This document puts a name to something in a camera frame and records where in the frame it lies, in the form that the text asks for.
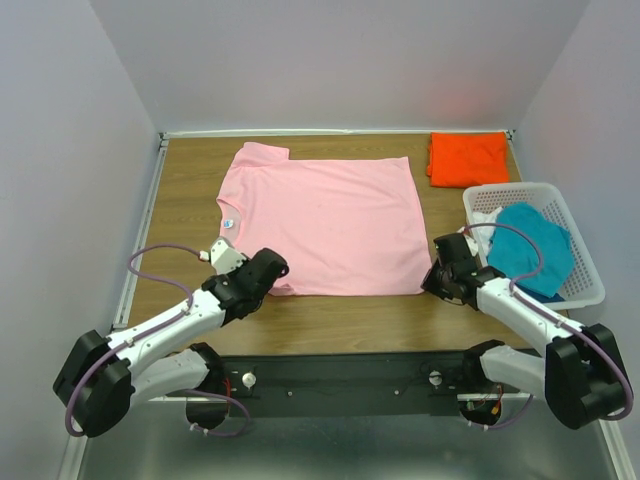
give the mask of folded orange shirt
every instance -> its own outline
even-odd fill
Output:
[[[434,187],[466,188],[509,181],[504,133],[432,133],[427,175]]]

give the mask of laundry basket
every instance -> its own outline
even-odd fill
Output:
[[[472,212],[491,213],[498,207],[508,207],[514,203],[528,203],[536,208],[550,222],[566,228],[571,234],[571,254],[575,267],[558,292],[564,302],[545,305],[552,310],[582,308],[596,305],[604,300],[604,286],[593,264],[587,246],[582,240],[576,222],[560,191],[548,183],[499,183],[467,188],[462,195],[467,211],[467,222],[472,223]],[[487,265],[487,252],[478,241],[476,230],[471,230],[478,243],[478,255],[482,265]]]

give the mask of wooden tabletop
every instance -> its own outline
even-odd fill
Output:
[[[291,159],[377,159],[408,156],[432,239],[465,223],[462,189],[432,188],[425,175],[428,135],[335,135],[172,139],[155,202],[147,245],[180,243],[207,250],[219,234],[216,196],[235,153],[246,141],[288,147]],[[509,154],[512,181],[520,177]],[[196,289],[213,271],[187,253],[145,255],[142,270]],[[129,326],[183,299],[175,287],[138,280]],[[490,339],[526,343],[497,320],[433,295],[387,297],[271,297],[261,309],[203,335],[223,355],[355,353],[466,349]]]

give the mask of blue cloth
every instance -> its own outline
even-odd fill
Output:
[[[497,222],[526,233],[542,252],[542,271],[518,284],[545,297],[553,297],[558,293],[575,265],[569,232],[547,221],[540,212],[526,203],[505,208],[498,215]],[[496,228],[488,262],[507,277],[514,278],[535,270],[538,257],[533,247],[517,233],[506,228]]]
[[[529,290],[527,287],[523,287],[522,285],[518,285],[518,287],[520,287],[520,290],[522,290],[524,293],[529,295],[534,300],[539,301],[540,303],[564,302],[564,297],[558,295],[557,293],[553,297],[546,297],[539,294],[538,292]]]

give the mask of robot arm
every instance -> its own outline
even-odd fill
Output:
[[[100,435],[132,406],[160,395],[198,388],[220,375],[220,359],[206,344],[166,357],[204,332],[244,318],[262,304],[274,282],[289,271],[275,252],[263,249],[249,259],[223,238],[201,255],[216,269],[188,301],[122,332],[81,336],[58,374],[53,389],[65,405],[75,398],[73,418],[88,437]],[[178,320],[166,325],[169,320]],[[95,373],[96,363],[107,358]]]
[[[497,318],[540,355],[517,352],[496,340],[485,342],[465,352],[467,382],[480,388],[506,383],[544,398],[558,420],[572,429],[612,418],[609,415],[625,405],[628,412],[632,393],[610,330],[599,324],[585,327],[521,291],[512,293],[511,281],[501,272],[477,268],[461,233],[434,242],[438,259],[423,289]]]

